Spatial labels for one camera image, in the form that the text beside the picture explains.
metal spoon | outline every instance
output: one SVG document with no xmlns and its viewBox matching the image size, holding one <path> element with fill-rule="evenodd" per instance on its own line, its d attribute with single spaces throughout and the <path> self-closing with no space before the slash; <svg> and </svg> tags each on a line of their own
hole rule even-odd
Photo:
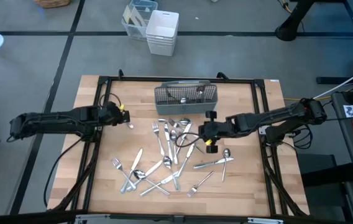
<svg viewBox="0 0 353 224">
<path fill-rule="evenodd" d="M 155 186 L 156 188 L 158 188 L 159 190 L 161 190 L 163 193 L 165 193 L 166 195 L 170 195 L 169 192 L 167 192 L 166 190 L 162 189 L 161 187 L 155 185 L 152 181 L 146 179 L 146 175 L 143 171 L 141 170 L 134 170 L 134 176 L 139 179 L 139 180 L 146 180 L 147 182 L 149 182 L 150 184 L 152 184 L 153 186 Z"/>
<path fill-rule="evenodd" d="M 171 130 L 171 141 L 173 142 L 174 145 L 174 163 L 175 165 L 178 165 L 178 155 L 177 155 L 177 147 L 175 146 L 177 144 L 177 132 L 175 130 Z"/>
<path fill-rule="evenodd" d="M 172 173 L 172 169 L 171 169 L 171 165 L 172 165 L 172 161 L 171 161 L 171 158 L 168 157 L 168 156 L 164 156 L 163 158 L 163 163 L 164 165 L 170 169 L 170 172 L 171 172 L 171 175 L 172 175 L 172 179 L 174 180 L 174 186 L 175 186 L 175 190 L 176 191 L 180 191 L 181 190 L 181 187 L 179 185 L 179 183 L 177 182 L 177 180 L 175 179 L 173 173 Z"/>
<path fill-rule="evenodd" d="M 188 118 L 182 118 L 181 120 L 179 120 L 179 123 L 181 123 L 184 126 L 188 125 L 189 122 L 190 122 L 190 119 Z"/>
<path fill-rule="evenodd" d="M 225 163 L 224 163 L 224 171 L 222 173 L 222 182 L 225 180 L 225 171 L 226 171 L 226 158 L 229 158 L 231 156 L 231 151 L 228 148 L 224 149 L 224 158 L 225 158 Z"/>
</svg>

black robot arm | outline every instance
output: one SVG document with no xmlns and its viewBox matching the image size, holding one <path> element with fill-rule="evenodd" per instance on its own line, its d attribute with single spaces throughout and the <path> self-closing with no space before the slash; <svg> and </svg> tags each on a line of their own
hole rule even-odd
<svg viewBox="0 0 353 224">
<path fill-rule="evenodd" d="M 83 141 L 93 142 L 98 127 L 125 122 L 129 122 L 129 112 L 109 101 L 103 107 L 83 106 L 71 111 L 21 114 L 10 122 L 10 138 L 23 139 L 38 133 L 76 134 Z"/>
<path fill-rule="evenodd" d="M 218 147 L 215 145 L 217 140 L 241 138 L 253 133 L 261 126 L 285 121 L 278 126 L 269 126 L 265 130 L 267 141 L 276 142 L 282 140 L 286 133 L 304 124 L 321 124 L 327 119 L 321 103 L 311 99 L 302 99 L 292 105 L 266 113 L 242 113 L 228 116 L 223 123 L 214 121 L 215 111 L 207 111 L 206 117 L 211 121 L 206 121 L 204 125 L 199 126 L 199 136 L 206 142 L 208 153 L 218 152 Z"/>
</svg>

white plastic container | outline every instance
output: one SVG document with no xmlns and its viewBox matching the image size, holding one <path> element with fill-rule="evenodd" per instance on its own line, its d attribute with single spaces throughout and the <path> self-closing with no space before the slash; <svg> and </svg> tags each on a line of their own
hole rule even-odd
<svg viewBox="0 0 353 224">
<path fill-rule="evenodd" d="M 172 56 L 177 41 L 179 14 L 154 10 L 146 28 L 150 53 Z"/>
<path fill-rule="evenodd" d="M 145 23 L 148 24 L 149 19 L 152 15 L 152 11 L 157 9 L 157 2 L 150 0 L 132 0 L 129 4 L 129 9 L 132 10 L 134 7 L 137 9 L 139 14 L 144 19 Z M 134 24 L 127 24 L 124 19 L 121 19 L 121 24 L 127 31 L 130 38 L 135 40 L 146 41 L 146 26 L 137 26 Z"/>
</svg>

knife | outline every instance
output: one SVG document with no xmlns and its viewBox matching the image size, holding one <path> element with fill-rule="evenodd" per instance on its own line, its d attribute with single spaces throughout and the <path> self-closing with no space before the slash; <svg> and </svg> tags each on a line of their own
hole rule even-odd
<svg viewBox="0 0 353 224">
<path fill-rule="evenodd" d="M 195 149 L 195 145 L 196 145 L 196 143 L 194 143 L 194 144 L 192 144 L 192 145 L 190 146 L 190 148 L 189 148 L 189 150 L 188 150 L 188 153 L 186 154 L 185 160 L 183 161 L 183 164 L 182 164 L 181 168 L 180 168 L 178 171 L 176 171 L 175 173 L 173 173 L 173 175 L 174 175 L 176 178 L 179 179 L 179 178 L 181 177 L 181 173 L 182 173 L 182 171 L 183 171 L 183 168 L 185 167 L 187 160 L 189 159 L 189 157 L 191 156 L 193 150 Z M 168 182 L 171 181 L 171 180 L 172 180 L 172 175 L 169 175 L 168 177 L 166 177 L 165 179 L 163 179 L 162 181 L 160 181 L 160 183 L 158 183 L 158 184 L 156 184 L 156 185 L 157 185 L 157 186 L 160 186 L 160 185 L 162 185 L 162 184 L 168 183 Z M 140 196 L 146 195 L 147 193 L 151 192 L 151 191 L 152 191 L 153 189 L 155 189 L 155 188 L 156 188 L 156 187 L 153 186 L 153 187 L 151 187 L 151 188 L 145 190 L 144 192 L 142 192 L 142 193 L 140 194 Z"/>
<path fill-rule="evenodd" d="M 173 161 L 171 144 L 170 144 L 170 133 L 168 132 L 168 124 L 167 123 L 164 124 L 164 133 L 165 133 L 165 139 L 167 140 L 168 156 L 170 157 L 171 161 Z"/>
<path fill-rule="evenodd" d="M 234 160 L 233 157 L 229 157 L 229 158 L 226 158 L 226 162 L 229 162 L 229 161 L 232 161 Z M 197 164 L 197 165 L 194 165 L 193 168 L 194 169 L 201 169 L 201 168 L 204 168 L 206 166 L 210 166 L 210 165 L 214 165 L 214 164 L 221 164 L 221 163 L 224 163 L 225 162 L 225 158 L 224 159 L 220 159 L 218 161 L 212 161 L 212 162 L 205 162 L 203 164 Z"/>
<path fill-rule="evenodd" d="M 139 162 L 140 158 L 142 157 L 142 153 L 143 152 L 144 152 L 144 149 L 140 148 L 139 151 L 138 151 L 137 156 L 135 157 L 134 163 L 132 164 L 131 171 L 129 172 L 129 175 L 128 175 L 128 179 L 131 178 L 132 173 L 134 172 L 135 168 L 137 167 L 138 162 Z M 124 194 L 126 192 L 127 184 L 128 184 L 128 180 L 126 180 L 124 182 L 124 185 L 121 187 L 120 191 L 121 191 L 122 194 Z"/>
<path fill-rule="evenodd" d="M 152 174 L 152 173 L 153 173 L 154 171 L 156 171 L 157 168 L 159 168 L 162 164 L 163 164 L 163 160 L 161 159 L 161 160 L 159 160 L 154 166 L 152 166 L 152 168 L 150 168 L 150 169 L 145 173 L 145 175 L 148 176 L 148 175 Z M 135 186 L 138 186 L 138 184 L 139 184 L 141 181 L 142 181 L 142 179 L 137 180 L 137 181 L 134 183 Z M 127 192 L 130 192 L 131 190 L 133 190 L 132 187 L 131 187 L 131 186 L 128 186 Z"/>
<path fill-rule="evenodd" d="M 183 161 L 181 169 L 179 169 L 179 171 L 178 171 L 178 174 L 177 174 L 178 178 L 181 176 L 183 168 L 185 168 L 186 162 L 188 162 L 188 159 L 189 159 L 190 155 L 192 154 L 193 150 L 195 149 L 195 147 L 196 147 L 196 143 L 193 143 L 192 145 L 190 145 L 190 148 L 188 150 L 188 153 L 186 154 L 186 157 L 185 157 L 185 160 Z"/>
<path fill-rule="evenodd" d="M 190 121 L 190 122 L 188 123 L 188 125 L 186 125 L 185 130 L 183 130 L 184 135 L 182 135 L 182 140 L 181 140 L 181 143 L 179 144 L 180 146 L 183 145 L 183 141 L 186 139 L 185 133 L 188 133 L 188 132 L 189 132 L 191 125 L 192 125 L 192 122 Z M 179 154 L 179 150 L 181 150 L 181 147 L 178 147 L 178 150 L 176 150 L 176 154 L 177 154 L 177 155 Z"/>
<path fill-rule="evenodd" d="M 176 177 L 176 176 L 177 176 L 177 173 L 178 173 L 178 171 L 176 171 L 175 173 L 173 173 L 173 175 Z M 169 175 L 167 178 L 163 179 L 160 183 L 157 183 L 156 186 L 158 187 L 158 186 L 160 186 L 160 185 L 162 185 L 162 184 L 166 184 L 166 183 L 168 183 L 168 182 L 171 181 L 171 180 L 172 180 L 172 175 Z M 151 187 L 151 188 L 145 190 L 144 192 L 142 192 L 142 193 L 140 194 L 140 196 L 142 197 L 142 196 L 146 195 L 147 193 L 151 192 L 153 189 L 157 188 L 156 186 L 153 186 L 153 187 Z"/>
</svg>

metal basket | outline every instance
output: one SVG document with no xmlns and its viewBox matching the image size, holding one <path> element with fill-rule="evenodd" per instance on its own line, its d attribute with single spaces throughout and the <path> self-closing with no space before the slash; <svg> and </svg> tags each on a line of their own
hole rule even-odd
<svg viewBox="0 0 353 224">
<path fill-rule="evenodd" d="M 218 102 L 217 87 L 208 80 L 165 82 L 154 97 L 158 115 L 205 113 Z"/>
</svg>

